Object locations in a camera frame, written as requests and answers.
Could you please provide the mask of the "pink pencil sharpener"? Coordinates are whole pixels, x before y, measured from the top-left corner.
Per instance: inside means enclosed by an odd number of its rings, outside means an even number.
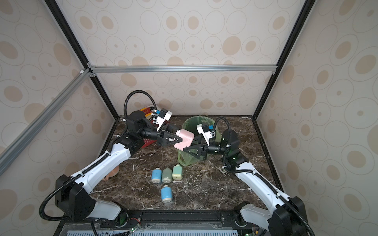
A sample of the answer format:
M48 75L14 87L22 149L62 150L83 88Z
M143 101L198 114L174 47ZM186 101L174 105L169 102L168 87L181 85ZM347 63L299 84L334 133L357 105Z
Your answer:
M182 138L182 142L176 143L174 147L178 150L184 151L184 148L191 146L195 135L185 129L178 130L176 136Z

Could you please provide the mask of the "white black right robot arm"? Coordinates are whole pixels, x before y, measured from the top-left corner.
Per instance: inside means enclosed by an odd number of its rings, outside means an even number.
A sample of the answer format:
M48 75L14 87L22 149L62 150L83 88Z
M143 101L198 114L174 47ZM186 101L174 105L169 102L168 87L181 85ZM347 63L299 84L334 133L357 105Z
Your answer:
M226 118L217 118L213 125L199 124L196 130L198 135L185 129L177 131L182 142L176 148L193 157L222 155L223 170L243 181L265 204L265 209L252 204L241 206L238 211L243 223L255 224L272 236L315 234L303 201L279 190L254 167L241 152L238 133Z

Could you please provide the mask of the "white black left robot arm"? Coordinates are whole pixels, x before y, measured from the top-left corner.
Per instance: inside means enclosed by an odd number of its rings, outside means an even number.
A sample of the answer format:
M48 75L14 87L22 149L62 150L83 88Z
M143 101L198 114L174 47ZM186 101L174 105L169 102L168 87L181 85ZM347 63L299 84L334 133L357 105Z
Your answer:
M137 93L147 95L153 104L152 117L143 111L127 113L128 102ZM131 92L124 103L123 133L114 140L110 150L87 167L68 177L58 178L56 189L41 203L39 216L46 221L106 219L117 225L127 221L126 210L118 203L98 200L91 196L93 189L122 162L129 160L144 145L146 139L155 140L162 146L183 142L184 132L169 122L171 112L157 109L154 99L143 90Z

